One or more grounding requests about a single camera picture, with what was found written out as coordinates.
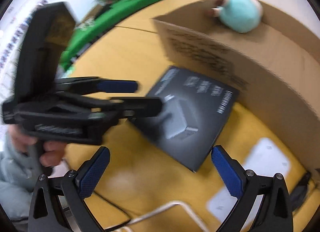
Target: black box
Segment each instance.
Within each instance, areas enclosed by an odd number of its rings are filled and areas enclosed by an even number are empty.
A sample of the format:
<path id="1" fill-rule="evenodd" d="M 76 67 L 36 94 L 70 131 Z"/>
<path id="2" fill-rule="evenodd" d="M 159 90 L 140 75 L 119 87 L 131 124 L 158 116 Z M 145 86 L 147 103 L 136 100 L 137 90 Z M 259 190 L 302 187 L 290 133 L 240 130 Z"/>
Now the black box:
<path id="1" fill-rule="evenodd" d="M 212 78 L 170 67 L 147 94 L 162 98 L 163 111 L 132 122 L 154 145 L 196 172 L 227 122 L 238 93 Z"/>

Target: teal plush toy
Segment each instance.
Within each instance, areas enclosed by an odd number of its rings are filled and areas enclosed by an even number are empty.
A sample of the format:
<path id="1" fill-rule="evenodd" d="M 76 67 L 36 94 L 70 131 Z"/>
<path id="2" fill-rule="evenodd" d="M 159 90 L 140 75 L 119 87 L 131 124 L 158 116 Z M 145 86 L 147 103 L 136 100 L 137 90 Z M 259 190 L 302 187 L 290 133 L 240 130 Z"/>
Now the teal plush toy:
<path id="1" fill-rule="evenodd" d="M 214 8 L 208 11 L 212 17 L 239 33 L 256 28 L 262 17 L 262 6 L 257 0 L 212 0 Z"/>

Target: hand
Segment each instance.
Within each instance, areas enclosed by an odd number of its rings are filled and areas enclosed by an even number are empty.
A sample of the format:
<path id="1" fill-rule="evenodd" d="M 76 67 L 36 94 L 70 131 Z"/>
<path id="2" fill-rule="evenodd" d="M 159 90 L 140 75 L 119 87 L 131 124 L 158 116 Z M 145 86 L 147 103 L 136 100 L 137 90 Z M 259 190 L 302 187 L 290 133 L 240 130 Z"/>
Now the hand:
<path id="1" fill-rule="evenodd" d="M 18 125 L 10 125 L 8 132 L 12 145 L 19 152 L 28 152 L 28 146 L 34 145 L 37 142 L 37 138 L 23 134 Z M 45 142 L 43 146 L 46 153 L 40 157 L 40 163 L 45 167 L 59 165 L 65 153 L 66 145 L 67 143 L 65 142 Z"/>

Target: green cloth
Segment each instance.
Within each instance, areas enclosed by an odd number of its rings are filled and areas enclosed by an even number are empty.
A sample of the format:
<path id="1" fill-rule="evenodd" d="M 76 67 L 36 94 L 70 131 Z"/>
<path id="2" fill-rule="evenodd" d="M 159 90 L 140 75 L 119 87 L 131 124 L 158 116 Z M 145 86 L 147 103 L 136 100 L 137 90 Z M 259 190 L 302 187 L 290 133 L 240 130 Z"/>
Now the green cloth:
<path id="1" fill-rule="evenodd" d="M 133 13 L 153 4 L 160 0 L 121 0 L 111 6 L 111 9 L 99 16 L 86 29 L 76 29 L 67 49 L 62 53 L 60 64 L 65 70 L 70 66 L 72 57 L 81 50 L 81 48 L 96 36 L 108 28 L 112 28 L 124 18 Z"/>

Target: cardboard box flap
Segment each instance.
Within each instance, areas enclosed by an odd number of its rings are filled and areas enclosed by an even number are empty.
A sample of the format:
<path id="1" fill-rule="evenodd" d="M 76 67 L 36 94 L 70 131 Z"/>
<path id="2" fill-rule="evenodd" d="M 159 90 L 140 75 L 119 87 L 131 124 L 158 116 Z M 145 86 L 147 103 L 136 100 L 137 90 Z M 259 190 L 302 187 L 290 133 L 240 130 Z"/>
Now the cardboard box flap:
<path id="1" fill-rule="evenodd" d="M 273 12 L 292 22 L 292 30 L 302 25 L 267 4 L 263 21 L 270 25 L 261 22 L 246 34 L 205 17 L 206 5 L 210 0 L 155 18 L 169 59 L 239 89 L 239 102 L 320 181 L 320 64 L 312 56 L 319 52 L 319 43 L 304 42 L 286 26 L 275 28 Z"/>

